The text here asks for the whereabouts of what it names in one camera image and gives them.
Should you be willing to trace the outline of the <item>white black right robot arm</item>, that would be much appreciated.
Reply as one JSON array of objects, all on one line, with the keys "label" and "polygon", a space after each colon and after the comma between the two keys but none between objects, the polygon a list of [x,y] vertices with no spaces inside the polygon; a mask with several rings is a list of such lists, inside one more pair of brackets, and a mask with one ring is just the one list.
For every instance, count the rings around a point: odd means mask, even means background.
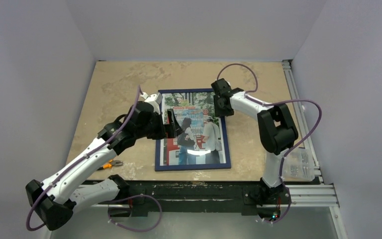
[{"label": "white black right robot arm", "polygon": [[272,202],[284,190],[284,155],[299,137],[288,106],[256,99],[240,88],[231,88],[225,79],[211,83],[211,88],[217,117],[229,117],[239,111],[258,123],[260,141],[267,152],[259,198],[267,203]]}]

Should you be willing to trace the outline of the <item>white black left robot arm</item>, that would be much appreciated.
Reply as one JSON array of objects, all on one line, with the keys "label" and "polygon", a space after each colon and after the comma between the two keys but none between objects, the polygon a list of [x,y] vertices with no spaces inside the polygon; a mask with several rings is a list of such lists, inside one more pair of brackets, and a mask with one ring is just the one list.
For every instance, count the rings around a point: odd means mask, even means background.
[{"label": "white black left robot arm", "polygon": [[30,225],[31,216],[36,214],[42,226],[54,231],[66,224],[73,214],[89,206],[109,202],[121,204],[131,202],[129,184],[119,175],[81,188],[94,172],[115,159],[141,138],[160,140],[175,138],[183,132],[173,109],[167,110],[164,120],[155,102],[137,101],[127,114],[119,115],[98,132],[90,145],[69,164],[52,176],[42,180],[31,180],[25,187],[30,211],[26,228],[36,231]]}]

